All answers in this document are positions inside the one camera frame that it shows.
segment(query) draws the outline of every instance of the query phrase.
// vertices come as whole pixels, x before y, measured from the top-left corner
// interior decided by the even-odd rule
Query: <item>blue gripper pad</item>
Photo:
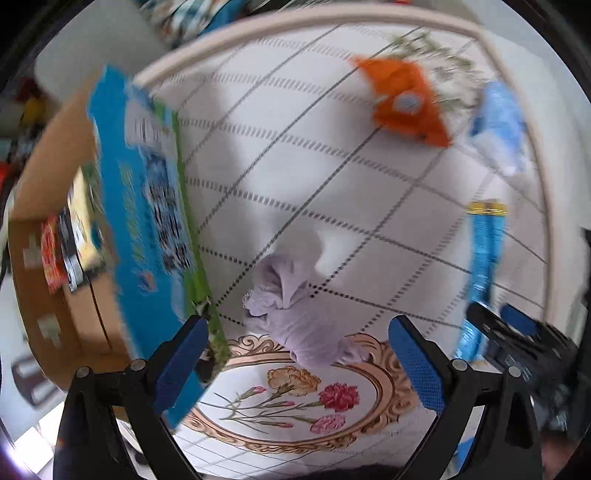
[[[396,318],[390,320],[388,340],[423,406],[441,415],[445,409],[441,377],[413,337]]]
[[[206,346],[207,320],[200,319],[178,346],[170,362],[156,380],[155,399],[152,402],[156,415],[161,415],[164,410],[176,403],[189,376],[194,375],[193,369]],[[197,388],[200,389],[198,392],[200,397],[203,395],[203,387],[199,382],[196,383]]]
[[[538,326],[525,313],[520,312],[514,306],[505,304],[499,312],[501,319],[507,325],[511,325],[514,329],[523,335],[535,336],[538,334]]]

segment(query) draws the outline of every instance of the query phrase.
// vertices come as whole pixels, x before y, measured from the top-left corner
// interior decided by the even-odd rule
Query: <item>purple towel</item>
[[[286,255],[272,254],[254,268],[254,288],[243,300],[244,325],[264,333],[291,351],[302,367],[351,364],[369,355],[353,340],[335,336],[335,324],[322,305],[310,298],[311,268]]]

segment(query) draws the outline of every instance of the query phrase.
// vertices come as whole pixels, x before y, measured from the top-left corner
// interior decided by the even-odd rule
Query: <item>orange snack bag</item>
[[[418,65],[393,58],[357,58],[353,62],[369,78],[376,95],[382,98],[374,113],[378,125],[428,145],[449,147],[449,134]]]

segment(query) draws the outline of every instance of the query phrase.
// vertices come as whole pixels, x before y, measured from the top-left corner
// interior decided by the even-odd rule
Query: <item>red package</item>
[[[41,262],[49,293],[57,292],[68,283],[68,275],[57,236],[57,217],[49,217],[41,224]]]

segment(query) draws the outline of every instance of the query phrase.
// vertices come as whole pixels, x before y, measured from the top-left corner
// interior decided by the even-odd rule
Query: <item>brown cardboard box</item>
[[[56,215],[81,164],[95,158],[86,116],[88,82],[50,122],[25,169],[9,222],[14,284],[29,345],[43,372],[67,390],[76,369],[117,371],[129,364],[109,274],[75,293],[47,289],[40,264],[41,222]]]

